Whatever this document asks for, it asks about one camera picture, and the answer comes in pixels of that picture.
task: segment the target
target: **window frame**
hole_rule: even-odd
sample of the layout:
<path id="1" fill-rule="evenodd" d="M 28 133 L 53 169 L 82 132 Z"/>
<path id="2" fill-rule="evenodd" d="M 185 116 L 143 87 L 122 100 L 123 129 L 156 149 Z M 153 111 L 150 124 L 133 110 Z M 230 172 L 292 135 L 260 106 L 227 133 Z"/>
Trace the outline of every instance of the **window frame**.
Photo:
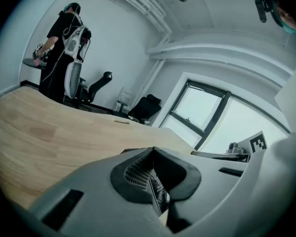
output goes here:
<path id="1" fill-rule="evenodd" d="M 216 95 L 216 96 L 222 98 L 217 109 L 214 112 L 214 115 L 212 116 L 211 120 L 209 121 L 208 125 L 206 126 L 206 128 L 204 130 L 202 130 L 201 128 L 199 128 L 195 124 L 191 123 L 190 121 L 188 121 L 184 117 L 180 116 L 179 114 L 175 113 L 175 109 L 177 108 L 177 106 L 181 102 L 184 94 L 186 93 L 186 91 L 189 87 L 195 88 L 195 89 L 198 89 L 198 90 L 201 90 L 206 93 Z M 227 105 L 230 97 L 238 99 L 241 102 L 249 105 L 250 107 L 255 109 L 257 112 L 263 114 L 268 119 L 273 121 L 276 125 L 278 125 L 281 129 L 283 129 L 287 134 L 290 134 L 290 131 L 286 127 L 284 127 L 277 119 L 272 117 L 270 114 L 268 114 L 266 111 L 262 110 L 258 106 L 250 103 L 249 101 L 247 101 L 237 95 L 232 94 L 230 91 L 225 91 L 225 90 L 222 90 L 222 89 L 219 89 L 219 88 L 207 85 L 207 84 L 192 81 L 190 79 L 186 81 L 184 87 L 182 88 L 181 92 L 179 93 L 178 97 L 176 98 L 175 102 L 173 103 L 171 109 L 169 110 L 169 112 L 167 113 L 166 117 L 164 118 L 164 120 L 162 121 L 162 123 L 159 127 L 162 127 L 164 125 L 168 116 L 174 117 L 177 121 L 181 122 L 183 125 L 185 125 L 189 129 L 191 129 L 193 132 L 195 132 L 196 134 L 198 134 L 202 137 L 200 139 L 200 141 L 194 147 L 195 150 L 198 150 L 202 146 L 202 144 L 205 142 L 205 140 L 208 138 L 208 136 L 211 134 L 211 132 L 213 131 L 216 124 L 218 123 L 219 119 L 222 116 L 223 111 L 226 108 L 226 105 Z"/>

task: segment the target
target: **green face mask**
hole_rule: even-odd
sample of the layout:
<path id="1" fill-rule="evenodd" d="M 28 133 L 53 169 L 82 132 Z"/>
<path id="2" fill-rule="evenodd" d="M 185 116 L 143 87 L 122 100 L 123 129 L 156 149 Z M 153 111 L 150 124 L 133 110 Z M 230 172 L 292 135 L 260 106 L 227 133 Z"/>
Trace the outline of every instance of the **green face mask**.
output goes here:
<path id="1" fill-rule="evenodd" d="M 274 9 L 274 14 L 276 15 L 277 19 L 281 22 L 285 32 L 289 33 L 289 34 L 296 34 L 296 30 L 293 29 L 292 27 L 290 27 L 288 24 L 286 24 L 280 17 L 280 15 L 276 12 L 275 8 L 276 8 L 276 3 L 274 0 L 273 1 L 273 9 Z"/>

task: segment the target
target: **wooden tabletop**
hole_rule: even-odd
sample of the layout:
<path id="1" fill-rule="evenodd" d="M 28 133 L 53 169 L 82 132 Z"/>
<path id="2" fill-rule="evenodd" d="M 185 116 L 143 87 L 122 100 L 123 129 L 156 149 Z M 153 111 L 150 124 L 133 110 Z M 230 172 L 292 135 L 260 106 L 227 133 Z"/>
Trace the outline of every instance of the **wooden tabletop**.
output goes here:
<path id="1" fill-rule="evenodd" d="M 25 208 L 86 163 L 153 146 L 193 150 L 167 128 L 73 109 L 29 87 L 0 98 L 0 186 Z"/>

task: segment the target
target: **person's arm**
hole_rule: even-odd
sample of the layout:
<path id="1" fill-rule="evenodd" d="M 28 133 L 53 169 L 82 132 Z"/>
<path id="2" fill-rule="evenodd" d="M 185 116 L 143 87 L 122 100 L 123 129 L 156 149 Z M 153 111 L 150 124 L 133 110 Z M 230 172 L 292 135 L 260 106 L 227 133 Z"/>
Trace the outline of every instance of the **person's arm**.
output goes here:
<path id="1" fill-rule="evenodd" d="M 58 40 L 58 37 L 49 37 L 43 47 L 37 51 L 37 56 L 41 56 L 47 49 L 51 48 Z"/>

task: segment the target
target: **black slot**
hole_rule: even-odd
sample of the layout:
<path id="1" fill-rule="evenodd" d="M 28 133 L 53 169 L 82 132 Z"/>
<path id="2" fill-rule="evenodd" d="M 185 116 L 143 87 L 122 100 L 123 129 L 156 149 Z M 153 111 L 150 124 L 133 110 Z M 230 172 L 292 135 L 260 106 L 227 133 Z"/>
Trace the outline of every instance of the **black slot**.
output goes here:
<path id="1" fill-rule="evenodd" d="M 43 218 L 42 222 L 58 231 L 79 202 L 83 192 L 70 190 L 68 194 Z"/>
<path id="2" fill-rule="evenodd" d="M 221 168 L 219 172 L 238 177 L 241 177 L 241 175 L 243 174 L 243 171 L 231 168 Z"/>

